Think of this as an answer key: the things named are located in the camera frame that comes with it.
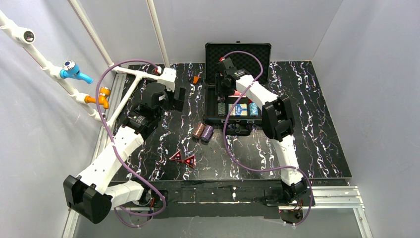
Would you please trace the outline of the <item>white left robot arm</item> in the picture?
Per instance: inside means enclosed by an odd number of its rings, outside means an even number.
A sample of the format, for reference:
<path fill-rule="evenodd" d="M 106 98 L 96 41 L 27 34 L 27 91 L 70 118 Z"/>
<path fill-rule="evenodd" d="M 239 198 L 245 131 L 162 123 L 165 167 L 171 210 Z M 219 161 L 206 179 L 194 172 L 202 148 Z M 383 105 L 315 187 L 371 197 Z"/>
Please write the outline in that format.
<path fill-rule="evenodd" d="M 98 224 L 111 209 L 140 200 L 144 193 L 141 183 L 132 180 L 115 186 L 109 183 L 128 157 L 158 127 L 166 110 L 183 110 L 185 94 L 184 87 L 171 92 L 161 83 L 147 83 L 141 99 L 132 106 L 112 141 L 78 176 L 69 175 L 64 180 L 67 206 Z"/>

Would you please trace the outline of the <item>dark green chip stack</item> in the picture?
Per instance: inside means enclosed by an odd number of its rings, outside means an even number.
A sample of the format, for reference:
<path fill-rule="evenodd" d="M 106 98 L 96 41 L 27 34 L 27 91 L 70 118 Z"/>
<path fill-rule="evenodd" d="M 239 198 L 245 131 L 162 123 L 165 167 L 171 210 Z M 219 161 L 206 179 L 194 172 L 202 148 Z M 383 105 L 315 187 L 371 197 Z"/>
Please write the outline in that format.
<path fill-rule="evenodd" d="M 224 117 L 226 115 L 226 104 L 224 102 L 219 102 L 217 104 L 217 115 L 219 117 Z"/>

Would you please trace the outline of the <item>black poker case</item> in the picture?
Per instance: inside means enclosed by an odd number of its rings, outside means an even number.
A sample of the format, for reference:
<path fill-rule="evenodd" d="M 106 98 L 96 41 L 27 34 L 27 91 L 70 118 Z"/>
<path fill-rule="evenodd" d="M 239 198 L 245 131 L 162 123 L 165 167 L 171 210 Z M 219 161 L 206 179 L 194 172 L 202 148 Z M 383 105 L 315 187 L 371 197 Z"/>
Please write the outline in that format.
<path fill-rule="evenodd" d="M 205 124 L 222 129 L 226 134 L 248 136 L 253 126 L 261 125 L 261 110 L 252 100 L 241 96 L 236 81 L 251 75 L 263 85 L 268 82 L 271 44 L 206 43 L 205 45 Z"/>

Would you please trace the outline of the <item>brown chip stack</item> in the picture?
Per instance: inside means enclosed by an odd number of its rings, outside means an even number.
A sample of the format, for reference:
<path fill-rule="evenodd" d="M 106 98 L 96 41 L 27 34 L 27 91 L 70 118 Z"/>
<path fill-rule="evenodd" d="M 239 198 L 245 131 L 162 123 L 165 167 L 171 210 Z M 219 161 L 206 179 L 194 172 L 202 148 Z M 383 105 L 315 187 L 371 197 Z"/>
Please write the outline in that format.
<path fill-rule="evenodd" d="M 192 133 L 192 137 L 195 139 L 200 139 L 205 128 L 206 128 L 206 125 L 202 122 L 199 122 Z"/>

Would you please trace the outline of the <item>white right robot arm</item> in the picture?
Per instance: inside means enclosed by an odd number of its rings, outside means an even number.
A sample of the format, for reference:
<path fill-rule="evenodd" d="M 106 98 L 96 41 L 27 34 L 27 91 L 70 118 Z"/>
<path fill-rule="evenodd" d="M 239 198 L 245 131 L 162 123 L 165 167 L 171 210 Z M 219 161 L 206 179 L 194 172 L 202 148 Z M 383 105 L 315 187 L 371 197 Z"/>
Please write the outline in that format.
<path fill-rule="evenodd" d="M 273 145 L 281 167 L 283 201 L 300 201 L 307 192 L 308 183 L 298 170 L 293 140 L 296 123 L 290 99 L 270 92 L 248 71 L 235 67 L 231 58 L 221 58 L 217 67 L 221 88 L 240 92 L 240 97 L 246 96 L 262 113 L 262 130 Z"/>

